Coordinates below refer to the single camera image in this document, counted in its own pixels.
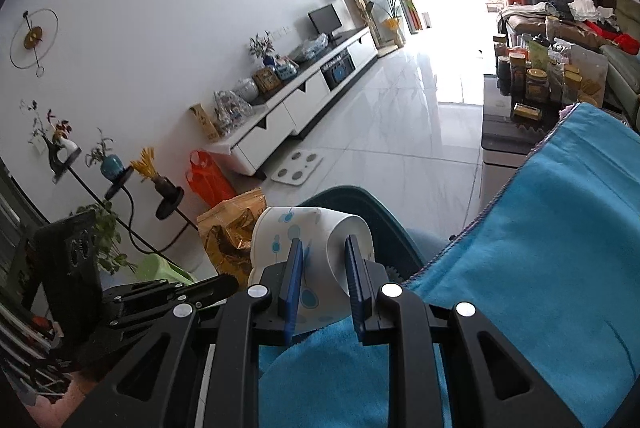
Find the crushed white paper cup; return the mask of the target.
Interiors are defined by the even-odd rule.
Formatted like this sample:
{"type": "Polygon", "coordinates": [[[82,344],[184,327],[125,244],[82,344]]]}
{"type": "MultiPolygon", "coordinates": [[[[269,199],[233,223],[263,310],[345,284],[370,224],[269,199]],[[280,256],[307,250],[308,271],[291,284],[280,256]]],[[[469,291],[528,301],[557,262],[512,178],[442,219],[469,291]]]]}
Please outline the crushed white paper cup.
{"type": "Polygon", "coordinates": [[[362,258],[372,260],[372,234],[357,215],[322,207],[268,207],[258,217],[250,247],[250,285],[260,281],[265,268],[288,259],[292,240],[303,244],[297,335],[350,315],[344,247],[351,235],[357,238],[362,258]]]}

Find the potted green plant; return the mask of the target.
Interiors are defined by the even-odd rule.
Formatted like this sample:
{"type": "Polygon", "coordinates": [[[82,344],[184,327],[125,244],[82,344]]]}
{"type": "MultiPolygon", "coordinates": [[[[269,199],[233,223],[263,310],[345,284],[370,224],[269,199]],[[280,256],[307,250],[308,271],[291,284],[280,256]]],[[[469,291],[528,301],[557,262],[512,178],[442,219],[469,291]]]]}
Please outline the potted green plant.
{"type": "Polygon", "coordinates": [[[75,213],[94,211],[96,225],[94,226],[94,246],[96,247],[96,262],[99,268],[110,275],[126,268],[136,273],[137,265],[120,249],[122,236],[118,229],[118,216],[113,213],[110,202],[93,203],[76,208],[75,213]]]}

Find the golden gift bag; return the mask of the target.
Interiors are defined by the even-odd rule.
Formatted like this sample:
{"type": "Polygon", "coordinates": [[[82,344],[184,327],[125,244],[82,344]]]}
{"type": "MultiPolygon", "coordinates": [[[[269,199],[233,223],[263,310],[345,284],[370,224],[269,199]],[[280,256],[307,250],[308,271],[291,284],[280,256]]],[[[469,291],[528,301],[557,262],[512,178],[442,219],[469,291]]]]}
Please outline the golden gift bag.
{"type": "Polygon", "coordinates": [[[196,219],[206,255],[218,274],[229,274],[247,288],[253,266],[252,235],[267,201],[261,188],[244,192],[217,204],[196,219]]]}

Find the green plastic stool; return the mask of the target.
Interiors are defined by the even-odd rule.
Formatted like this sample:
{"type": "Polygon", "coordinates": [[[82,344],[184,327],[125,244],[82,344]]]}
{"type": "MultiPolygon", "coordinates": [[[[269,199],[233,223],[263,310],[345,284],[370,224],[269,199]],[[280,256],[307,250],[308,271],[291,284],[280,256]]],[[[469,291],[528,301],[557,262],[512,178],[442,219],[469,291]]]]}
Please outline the green plastic stool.
{"type": "Polygon", "coordinates": [[[196,282],[191,273],[157,254],[145,255],[137,264],[134,275],[141,282],[166,280],[186,285],[196,282]]]}

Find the white bathroom scale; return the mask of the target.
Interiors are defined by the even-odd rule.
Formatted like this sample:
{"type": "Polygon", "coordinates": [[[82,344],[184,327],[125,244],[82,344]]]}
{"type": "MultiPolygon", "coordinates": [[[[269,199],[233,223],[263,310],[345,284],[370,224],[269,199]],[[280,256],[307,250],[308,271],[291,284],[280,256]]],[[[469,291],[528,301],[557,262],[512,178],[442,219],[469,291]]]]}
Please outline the white bathroom scale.
{"type": "Polygon", "coordinates": [[[282,185],[299,187],[318,168],[322,159],[323,155],[318,151],[294,150],[274,171],[270,179],[282,185]]]}

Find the orange plastic bag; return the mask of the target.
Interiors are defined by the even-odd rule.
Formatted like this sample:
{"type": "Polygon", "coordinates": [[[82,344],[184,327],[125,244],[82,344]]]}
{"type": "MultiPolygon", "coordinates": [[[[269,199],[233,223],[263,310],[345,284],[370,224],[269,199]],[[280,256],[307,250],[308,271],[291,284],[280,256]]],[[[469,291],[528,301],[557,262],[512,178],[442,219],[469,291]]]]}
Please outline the orange plastic bag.
{"type": "Polygon", "coordinates": [[[210,208],[236,196],[235,189],[209,152],[194,150],[190,154],[189,162],[186,182],[210,208]]]}

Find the white TV cabinet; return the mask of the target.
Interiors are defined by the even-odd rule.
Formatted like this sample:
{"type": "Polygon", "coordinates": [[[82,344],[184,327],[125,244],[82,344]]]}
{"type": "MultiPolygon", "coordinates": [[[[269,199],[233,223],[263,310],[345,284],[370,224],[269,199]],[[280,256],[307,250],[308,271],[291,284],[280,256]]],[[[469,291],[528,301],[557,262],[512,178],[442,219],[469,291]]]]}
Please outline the white TV cabinet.
{"type": "Polygon", "coordinates": [[[317,61],[278,90],[238,129],[221,140],[206,144],[218,165],[233,173],[253,176],[262,170],[271,154],[290,137],[304,138],[333,101],[359,80],[378,58],[371,31],[367,28],[343,34],[335,47],[326,48],[317,61]],[[334,59],[349,60],[354,70],[331,86],[323,66],[334,59]]]}

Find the blue floral tablecloth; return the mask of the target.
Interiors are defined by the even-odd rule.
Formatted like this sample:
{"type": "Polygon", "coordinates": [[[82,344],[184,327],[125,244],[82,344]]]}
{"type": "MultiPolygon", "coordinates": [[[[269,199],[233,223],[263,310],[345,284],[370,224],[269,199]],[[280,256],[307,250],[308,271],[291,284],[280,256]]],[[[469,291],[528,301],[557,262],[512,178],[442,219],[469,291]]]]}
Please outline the blue floral tablecloth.
{"type": "MultiPolygon", "coordinates": [[[[639,377],[638,135],[574,107],[408,286],[474,304],[583,425],[604,426],[639,377]]],[[[388,351],[359,344],[352,321],[264,356],[262,426],[386,425],[388,351]]]]}

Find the small black monitor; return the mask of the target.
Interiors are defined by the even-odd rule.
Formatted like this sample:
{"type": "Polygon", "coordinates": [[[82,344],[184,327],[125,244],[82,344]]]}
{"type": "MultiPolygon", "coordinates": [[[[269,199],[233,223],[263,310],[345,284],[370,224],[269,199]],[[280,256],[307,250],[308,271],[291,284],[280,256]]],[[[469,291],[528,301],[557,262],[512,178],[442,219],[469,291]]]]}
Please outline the small black monitor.
{"type": "Polygon", "coordinates": [[[335,32],[341,29],[342,22],[332,4],[311,11],[308,18],[318,34],[326,34],[330,42],[337,40],[335,32]]]}

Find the cluttered coffee table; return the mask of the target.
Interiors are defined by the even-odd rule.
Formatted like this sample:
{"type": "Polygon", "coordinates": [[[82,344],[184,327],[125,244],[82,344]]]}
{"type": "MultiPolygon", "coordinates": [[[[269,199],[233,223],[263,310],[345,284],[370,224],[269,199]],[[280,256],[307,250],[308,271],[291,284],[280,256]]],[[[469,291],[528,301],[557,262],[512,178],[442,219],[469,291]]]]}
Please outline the cluttered coffee table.
{"type": "Polygon", "coordinates": [[[608,60],[599,52],[547,36],[498,56],[497,73],[485,77],[483,166],[514,170],[576,102],[601,107],[608,60]]]}

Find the green sectional sofa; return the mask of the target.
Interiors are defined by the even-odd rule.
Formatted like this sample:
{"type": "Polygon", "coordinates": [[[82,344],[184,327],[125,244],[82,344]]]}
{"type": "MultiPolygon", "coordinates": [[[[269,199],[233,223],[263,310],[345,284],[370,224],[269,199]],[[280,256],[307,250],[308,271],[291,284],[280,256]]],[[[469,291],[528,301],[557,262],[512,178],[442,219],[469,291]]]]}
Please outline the green sectional sofa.
{"type": "MultiPolygon", "coordinates": [[[[639,41],[639,3],[635,0],[617,0],[615,17],[620,30],[639,41]]],[[[603,45],[600,48],[608,58],[608,88],[624,109],[635,131],[639,130],[639,46],[603,45]]]]}

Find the round wall clock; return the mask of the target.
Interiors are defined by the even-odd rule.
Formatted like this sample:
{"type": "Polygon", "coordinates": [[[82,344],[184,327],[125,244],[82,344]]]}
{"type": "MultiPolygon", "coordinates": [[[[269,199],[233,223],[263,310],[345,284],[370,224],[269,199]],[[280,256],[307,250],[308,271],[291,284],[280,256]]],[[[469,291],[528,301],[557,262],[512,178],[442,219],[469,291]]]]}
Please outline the round wall clock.
{"type": "Polygon", "coordinates": [[[60,19],[53,9],[25,10],[11,40],[12,66],[20,71],[33,70],[37,78],[43,77],[46,69],[42,61],[52,49],[59,29],[60,19]]]}

